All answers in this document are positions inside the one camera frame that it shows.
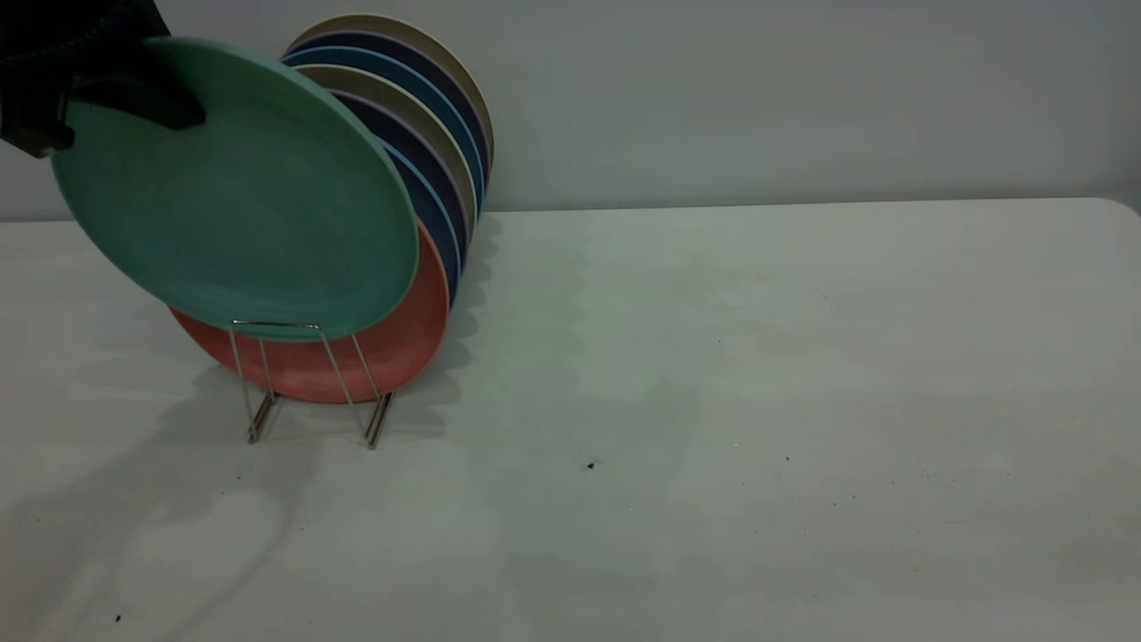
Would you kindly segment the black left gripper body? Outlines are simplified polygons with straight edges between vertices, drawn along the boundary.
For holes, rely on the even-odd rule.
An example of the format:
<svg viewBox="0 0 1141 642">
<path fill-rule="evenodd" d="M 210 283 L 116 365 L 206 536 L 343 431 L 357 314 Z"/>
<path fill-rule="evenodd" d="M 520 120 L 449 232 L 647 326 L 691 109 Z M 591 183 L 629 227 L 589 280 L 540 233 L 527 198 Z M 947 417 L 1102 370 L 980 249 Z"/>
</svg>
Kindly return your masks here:
<svg viewBox="0 0 1141 642">
<path fill-rule="evenodd" d="M 72 65 L 54 52 L 5 52 L 3 139 L 33 159 L 68 151 L 75 135 L 68 113 Z"/>
</svg>

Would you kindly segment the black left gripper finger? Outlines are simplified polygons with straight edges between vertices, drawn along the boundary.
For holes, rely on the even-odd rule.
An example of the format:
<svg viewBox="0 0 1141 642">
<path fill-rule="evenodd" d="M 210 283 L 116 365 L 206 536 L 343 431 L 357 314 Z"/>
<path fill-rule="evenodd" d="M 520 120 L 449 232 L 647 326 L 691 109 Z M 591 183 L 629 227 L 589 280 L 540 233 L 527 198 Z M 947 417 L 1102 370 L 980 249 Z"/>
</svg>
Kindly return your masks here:
<svg viewBox="0 0 1141 642">
<path fill-rule="evenodd" d="M 70 100 L 122 112 L 175 131 L 205 122 L 204 107 L 176 78 L 91 78 L 70 90 Z"/>
</svg>

